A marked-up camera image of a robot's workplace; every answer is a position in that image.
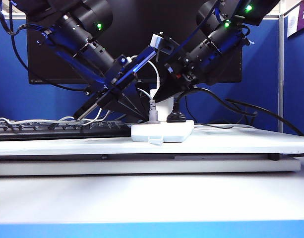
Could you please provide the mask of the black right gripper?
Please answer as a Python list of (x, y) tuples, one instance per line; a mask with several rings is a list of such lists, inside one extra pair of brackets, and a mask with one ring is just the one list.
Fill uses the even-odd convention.
[(212, 39), (205, 39), (191, 52), (179, 51), (166, 61), (167, 76), (154, 95), (155, 102), (161, 102), (184, 91), (184, 85), (219, 82), (220, 48)]

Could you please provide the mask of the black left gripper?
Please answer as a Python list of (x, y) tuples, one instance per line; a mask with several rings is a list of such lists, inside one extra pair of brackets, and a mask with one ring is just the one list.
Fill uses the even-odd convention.
[(94, 95), (79, 108), (73, 117), (85, 118), (95, 108), (110, 110), (126, 115), (127, 121), (147, 121), (149, 118), (149, 97), (137, 90), (149, 93), (149, 84), (132, 83), (136, 73), (156, 55), (156, 49), (147, 46), (136, 58), (129, 61), (119, 56), (105, 73), (103, 86), (94, 87)]

